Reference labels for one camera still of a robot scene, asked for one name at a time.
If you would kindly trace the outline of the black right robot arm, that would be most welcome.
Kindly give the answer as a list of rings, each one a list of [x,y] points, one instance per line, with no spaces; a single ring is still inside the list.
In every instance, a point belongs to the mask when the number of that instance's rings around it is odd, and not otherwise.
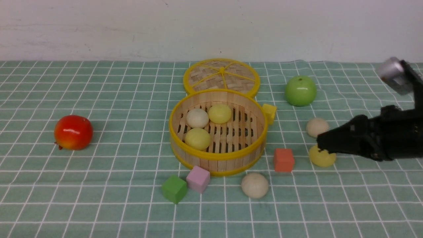
[[[320,150],[369,158],[374,161],[421,158],[423,146],[423,82],[405,60],[391,57],[377,75],[400,95],[413,93],[414,108],[395,105],[381,108],[380,115],[357,115],[338,128],[319,134]]]

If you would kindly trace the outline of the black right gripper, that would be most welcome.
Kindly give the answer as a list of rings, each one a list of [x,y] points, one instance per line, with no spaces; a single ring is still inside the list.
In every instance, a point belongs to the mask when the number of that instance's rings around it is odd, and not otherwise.
[[[361,156],[374,161],[422,158],[422,109],[381,108],[379,116],[358,115],[338,128],[319,134],[320,150]]]

